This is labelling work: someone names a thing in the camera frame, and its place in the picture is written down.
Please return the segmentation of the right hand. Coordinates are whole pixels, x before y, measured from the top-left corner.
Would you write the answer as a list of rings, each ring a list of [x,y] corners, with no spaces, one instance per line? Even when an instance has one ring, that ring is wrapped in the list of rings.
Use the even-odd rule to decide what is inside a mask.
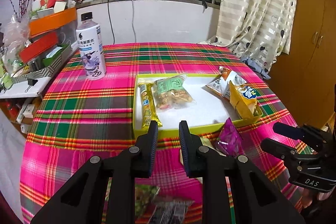
[[[304,189],[301,203],[303,206],[302,214],[313,214],[316,211],[318,213],[329,213],[335,209],[335,186],[327,193]]]

